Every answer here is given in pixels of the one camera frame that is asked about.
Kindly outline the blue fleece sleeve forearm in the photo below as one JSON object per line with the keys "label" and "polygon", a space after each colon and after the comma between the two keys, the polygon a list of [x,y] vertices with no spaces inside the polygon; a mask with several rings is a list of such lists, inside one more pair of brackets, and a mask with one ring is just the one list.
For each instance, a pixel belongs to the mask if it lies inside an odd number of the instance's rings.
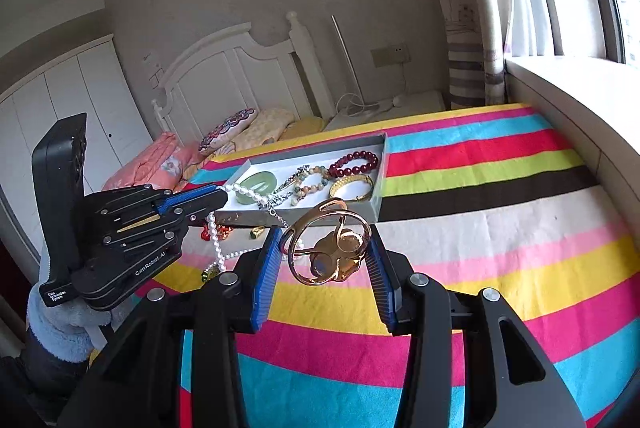
{"label": "blue fleece sleeve forearm", "polygon": [[27,342],[22,354],[26,374],[40,389],[73,389],[96,350],[90,330],[99,332],[110,325],[112,315],[91,309],[81,299],[47,307],[39,287],[32,286],[28,295]]}

